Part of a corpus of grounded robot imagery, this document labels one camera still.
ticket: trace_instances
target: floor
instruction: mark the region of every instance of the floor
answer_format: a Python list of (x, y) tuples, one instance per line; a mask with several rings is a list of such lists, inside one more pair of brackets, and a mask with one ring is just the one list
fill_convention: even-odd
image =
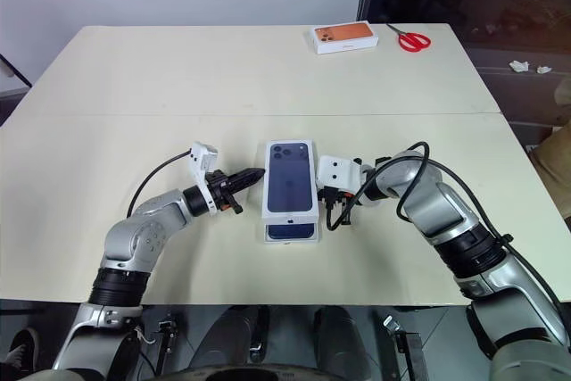
[[(12, 336), (20, 328), (32, 326), (38, 330), (41, 341), (39, 364), (49, 368), (65, 333), (73, 320), (77, 305), (64, 303), (35, 303), (1, 301), (2, 310), (21, 310), (36, 308), (39, 312), (32, 315), (3, 315), (0, 317), (0, 358), (7, 353)], [(186, 368), (194, 350), (202, 341), (212, 323), (227, 306), (221, 305), (158, 305), (145, 309), (143, 320), (149, 339), (157, 339), (153, 345), (145, 345), (144, 352), (156, 365), (160, 335), (156, 331), (158, 323), (168, 315), (179, 323), (179, 335), (174, 344), (173, 353), (165, 364), (165, 373)], [(315, 367), (313, 345), (310, 336), (313, 314), (319, 306), (272, 306), (269, 348), (265, 362), (289, 363), (306, 367)], [(429, 378), (433, 381), (476, 381), (485, 379), (490, 362), (480, 352), (476, 340), (466, 322), (465, 308), (460, 306), (434, 307), (421, 310), (396, 309), (394, 307), (345, 307), (355, 320), (368, 353), (372, 379), (409, 380), (406, 361), (401, 354), (396, 355), (399, 374), (381, 376), (383, 368), (392, 358), (390, 352), (379, 352), (386, 347), (381, 321), (387, 315), (394, 316), (402, 328), (409, 332), (418, 332), (423, 343)], [(149, 379), (152, 373), (141, 359), (133, 370), (130, 379)]]

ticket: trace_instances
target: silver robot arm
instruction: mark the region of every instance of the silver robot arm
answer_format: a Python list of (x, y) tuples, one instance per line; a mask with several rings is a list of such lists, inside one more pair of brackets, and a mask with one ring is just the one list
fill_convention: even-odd
[[(411, 156), (417, 159), (394, 161)], [(366, 171), (354, 165), (360, 160), (324, 158), (318, 168), (318, 183), (324, 188), (335, 188), (339, 179), (362, 185), (382, 170), (360, 197), (362, 205), (385, 197), (402, 198), (421, 166), (421, 155), (415, 151), (399, 153)], [(358, 187), (342, 190), (356, 194)], [(571, 377), (569, 337), (555, 306), (514, 254), (443, 183), (438, 168), (426, 166), (402, 208), (451, 269), (462, 294), (472, 300), (468, 321), (480, 348), (493, 357), (491, 380)]]
[(79, 306), (54, 369), (96, 373), (105, 379), (110, 374), (127, 375), (138, 358), (141, 300), (164, 246), (206, 212), (230, 207), (241, 212), (233, 194), (264, 174), (263, 169), (246, 169), (230, 177), (220, 170), (208, 172), (216, 156), (210, 146), (194, 143), (189, 162), (197, 185), (146, 201), (110, 229), (91, 295)]

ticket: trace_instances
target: table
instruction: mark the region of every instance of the table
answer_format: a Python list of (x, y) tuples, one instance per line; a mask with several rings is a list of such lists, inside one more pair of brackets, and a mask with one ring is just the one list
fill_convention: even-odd
[[(317, 155), (370, 162), (426, 140), (571, 299), (560, 275), (571, 236), (458, 40), (445, 25), (402, 27), (433, 46), (401, 52), (382, 26), (376, 49), (326, 56), (305, 45), (308, 27), (81, 30), (2, 128), (0, 295), (85, 301), (139, 182), (194, 140), (217, 147), (230, 173), (263, 166), (267, 140), (312, 138)], [(140, 201), (192, 184), (179, 161)], [(323, 228), (318, 244), (269, 245), (260, 199), (261, 184), (243, 214), (202, 216), (173, 236), (144, 303), (466, 302), (395, 200)]]

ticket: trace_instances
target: blue smartphone box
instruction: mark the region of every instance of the blue smartphone box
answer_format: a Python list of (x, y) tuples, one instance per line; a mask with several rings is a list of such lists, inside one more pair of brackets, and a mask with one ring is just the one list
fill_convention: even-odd
[(268, 142), (261, 216), (268, 243), (319, 240), (311, 140)]

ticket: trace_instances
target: orange phone box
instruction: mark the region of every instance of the orange phone box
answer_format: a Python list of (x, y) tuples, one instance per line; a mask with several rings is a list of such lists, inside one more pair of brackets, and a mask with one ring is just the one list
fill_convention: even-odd
[(317, 54), (370, 48), (378, 43), (378, 36), (368, 21), (314, 27), (310, 33)]

